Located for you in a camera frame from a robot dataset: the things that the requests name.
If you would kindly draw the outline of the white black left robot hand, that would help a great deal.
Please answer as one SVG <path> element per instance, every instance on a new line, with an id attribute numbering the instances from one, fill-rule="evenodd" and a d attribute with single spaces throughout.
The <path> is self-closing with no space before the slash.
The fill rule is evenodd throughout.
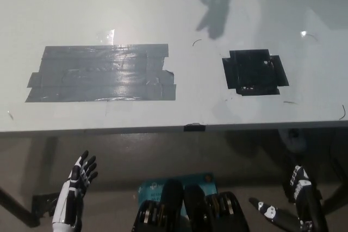
<path id="1" fill-rule="evenodd" d="M 89 152 L 77 159 L 68 179 L 63 183 L 52 219 L 54 232 L 82 230 L 84 197 L 92 181 L 98 176 L 96 157 Z"/>

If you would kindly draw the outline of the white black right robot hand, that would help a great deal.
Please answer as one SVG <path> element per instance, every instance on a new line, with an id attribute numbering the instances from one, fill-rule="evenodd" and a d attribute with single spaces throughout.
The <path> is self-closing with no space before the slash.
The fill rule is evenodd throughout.
<path id="1" fill-rule="evenodd" d="M 303 166 L 294 166 L 289 181 L 284 184 L 284 192 L 295 205 L 296 216 L 253 197 L 249 202 L 268 222 L 283 231 L 328 231 L 321 194 Z"/>

